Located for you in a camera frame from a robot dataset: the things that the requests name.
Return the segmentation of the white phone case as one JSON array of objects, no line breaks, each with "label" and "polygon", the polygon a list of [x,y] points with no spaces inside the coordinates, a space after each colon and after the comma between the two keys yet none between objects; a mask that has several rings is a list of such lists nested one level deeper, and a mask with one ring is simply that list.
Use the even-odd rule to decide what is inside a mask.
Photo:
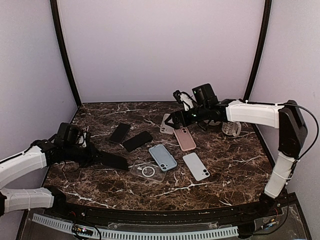
[{"label": "white phone case", "polygon": [[165,120],[168,118],[170,116],[170,114],[169,113],[165,113],[164,114],[164,116],[163,116],[163,118],[162,118],[162,122],[161,122],[161,125],[160,125],[160,133],[162,133],[162,134],[168,134],[168,135],[173,135],[174,134],[174,129],[171,127],[171,126],[169,126],[169,125],[167,125],[166,123],[165,123]]}]

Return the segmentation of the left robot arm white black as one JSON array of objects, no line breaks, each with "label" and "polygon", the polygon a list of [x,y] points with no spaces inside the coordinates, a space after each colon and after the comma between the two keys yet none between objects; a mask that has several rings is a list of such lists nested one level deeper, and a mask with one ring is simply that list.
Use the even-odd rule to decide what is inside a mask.
[{"label": "left robot arm white black", "polygon": [[35,170],[72,161],[81,168],[101,161],[102,153],[90,141],[90,133],[63,122],[49,139],[35,140],[20,153],[0,161],[0,214],[47,208],[60,218],[71,213],[66,196],[54,186],[9,189],[7,184]]}]

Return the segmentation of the phone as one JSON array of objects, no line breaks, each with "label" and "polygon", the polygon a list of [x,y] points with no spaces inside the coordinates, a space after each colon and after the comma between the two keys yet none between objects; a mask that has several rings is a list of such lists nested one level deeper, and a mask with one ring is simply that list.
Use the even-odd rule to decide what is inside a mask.
[{"label": "phone", "polygon": [[108,141],[115,144],[121,144],[128,134],[131,126],[126,123],[120,123],[109,137]]},{"label": "phone", "polygon": [[123,171],[129,171],[129,166],[126,158],[105,151],[102,151],[100,154],[101,164],[103,166]]},{"label": "phone", "polygon": [[210,176],[209,171],[195,152],[183,156],[182,159],[196,181],[199,182]]}]

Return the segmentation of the pink phone case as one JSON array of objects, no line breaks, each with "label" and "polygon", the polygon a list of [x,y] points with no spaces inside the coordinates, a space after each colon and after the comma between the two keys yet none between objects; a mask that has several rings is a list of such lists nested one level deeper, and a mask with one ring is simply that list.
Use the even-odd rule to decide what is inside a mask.
[{"label": "pink phone case", "polygon": [[187,127],[174,129],[173,133],[178,141],[180,149],[183,152],[194,150],[197,147]]}]

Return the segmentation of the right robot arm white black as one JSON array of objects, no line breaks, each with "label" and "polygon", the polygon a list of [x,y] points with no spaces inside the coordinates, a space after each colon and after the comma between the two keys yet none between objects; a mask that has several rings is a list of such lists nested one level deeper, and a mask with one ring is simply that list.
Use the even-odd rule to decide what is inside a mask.
[{"label": "right robot arm white black", "polygon": [[209,83],[192,89],[193,96],[176,90],[174,98],[185,107],[171,113],[165,124],[173,129],[187,127],[203,121],[222,123],[248,123],[278,130],[278,157],[271,177],[264,188],[267,196],[255,205],[255,213],[266,217],[275,208],[276,199],[293,176],[308,135],[308,128],[301,113],[304,108],[296,101],[285,103],[254,102],[227,98],[222,101]]}]

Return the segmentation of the light blue phone case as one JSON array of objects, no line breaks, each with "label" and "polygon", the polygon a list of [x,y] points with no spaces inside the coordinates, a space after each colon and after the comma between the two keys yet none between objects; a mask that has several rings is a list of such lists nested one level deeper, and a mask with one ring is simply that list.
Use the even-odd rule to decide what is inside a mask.
[{"label": "light blue phone case", "polygon": [[177,167],[177,161],[163,144],[150,147],[148,151],[163,172],[167,172]]}]

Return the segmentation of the clear magsafe phone case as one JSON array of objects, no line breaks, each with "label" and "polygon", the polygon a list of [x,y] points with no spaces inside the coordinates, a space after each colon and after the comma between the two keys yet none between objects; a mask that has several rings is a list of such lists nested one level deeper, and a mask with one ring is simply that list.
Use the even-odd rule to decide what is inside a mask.
[{"label": "clear magsafe phone case", "polygon": [[158,165],[141,160],[136,160],[129,171],[134,176],[158,183],[161,183],[167,174],[165,171],[162,171]]}]

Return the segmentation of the black smartphone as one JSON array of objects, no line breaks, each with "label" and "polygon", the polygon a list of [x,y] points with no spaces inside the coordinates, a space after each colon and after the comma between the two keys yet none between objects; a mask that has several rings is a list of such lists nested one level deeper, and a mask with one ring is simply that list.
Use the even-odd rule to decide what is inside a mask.
[{"label": "black smartphone", "polygon": [[143,131],[135,135],[134,137],[124,141],[122,145],[128,152],[132,152],[137,148],[143,146],[144,144],[151,142],[152,140],[152,135],[148,131]]}]

